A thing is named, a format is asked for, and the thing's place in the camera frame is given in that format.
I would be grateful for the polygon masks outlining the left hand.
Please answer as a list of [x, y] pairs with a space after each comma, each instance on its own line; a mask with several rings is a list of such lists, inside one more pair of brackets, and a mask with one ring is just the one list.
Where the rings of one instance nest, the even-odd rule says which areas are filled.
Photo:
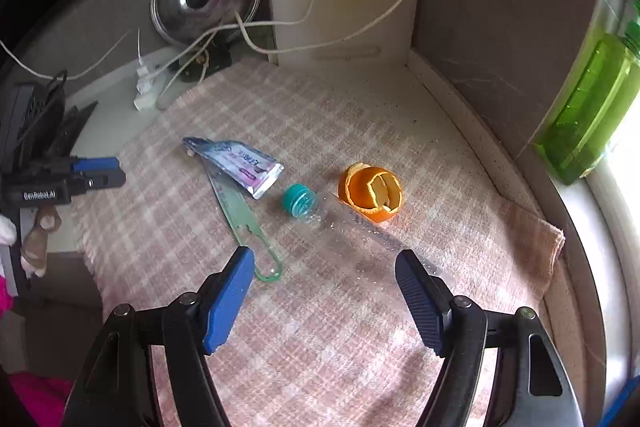
[[34, 226], [21, 246], [21, 266], [26, 277], [43, 277], [47, 271], [48, 239], [61, 228], [62, 219], [54, 206], [40, 207]]

